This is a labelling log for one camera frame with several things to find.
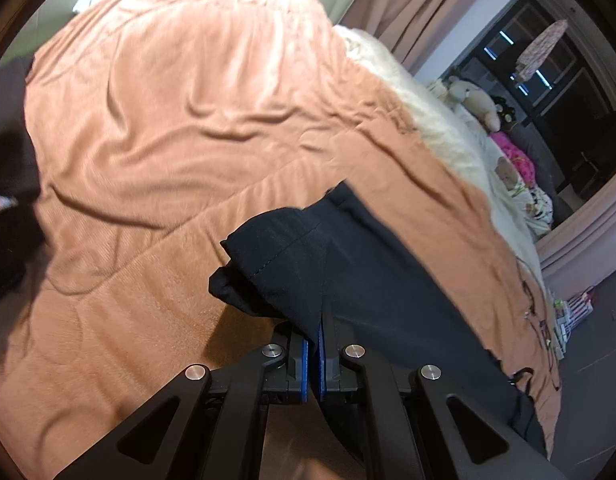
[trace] pink cloth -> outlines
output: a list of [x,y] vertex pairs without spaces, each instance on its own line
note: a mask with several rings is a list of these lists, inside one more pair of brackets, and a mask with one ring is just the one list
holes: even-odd
[[517,146],[512,143],[512,140],[504,132],[496,132],[490,134],[492,140],[501,148],[504,155],[512,162],[512,165],[521,175],[528,187],[537,187],[537,181],[534,179],[534,164],[528,156],[522,152]]

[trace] white blanket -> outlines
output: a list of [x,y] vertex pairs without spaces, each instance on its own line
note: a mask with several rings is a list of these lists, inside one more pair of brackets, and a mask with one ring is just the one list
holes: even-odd
[[501,179],[488,166],[492,146],[488,145],[487,136],[471,131],[416,81],[379,40],[362,30],[339,25],[335,30],[344,40],[347,56],[382,79],[399,96],[429,149],[450,170],[486,194],[493,225],[544,287],[533,235]]

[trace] orange blanket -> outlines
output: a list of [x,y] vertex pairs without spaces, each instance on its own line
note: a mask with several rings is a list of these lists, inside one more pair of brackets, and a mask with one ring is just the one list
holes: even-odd
[[[536,370],[552,437],[557,370],[539,319],[524,319],[533,301],[544,314],[538,287],[485,196],[346,58],[317,0],[105,0],[38,51],[25,113],[51,258],[0,304],[0,440],[30,480],[52,478],[187,364],[265,343],[267,320],[208,294],[219,242],[344,178],[504,370]],[[263,478],[361,475],[314,404],[282,410]]]

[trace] silver screw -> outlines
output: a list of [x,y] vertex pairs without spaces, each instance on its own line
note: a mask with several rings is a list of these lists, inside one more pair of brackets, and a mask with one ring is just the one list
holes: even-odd
[[198,381],[204,377],[206,369],[202,365],[192,365],[186,368],[186,377],[191,381]]
[[441,377],[441,370],[435,365],[426,365],[421,369],[421,375],[431,381],[435,381]]
[[279,357],[281,355],[281,352],[283,351],[284,349],[275,343],[264,345],[264,347],[261,349],[261,353],[264,354],[266,357]]
[[361,345],[346,346],[346,355],[355,359],[359,359],[366,353],[366,349]]

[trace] pink curtain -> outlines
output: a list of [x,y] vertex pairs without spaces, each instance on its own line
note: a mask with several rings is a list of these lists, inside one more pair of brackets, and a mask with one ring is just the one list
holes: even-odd
[[413,72],[421,67],[474,1],[355,0],[341,24],[373,34]]
[[616,270],[616,175],[573,216],[539,240],[542,273],[557,298],[597,285]]

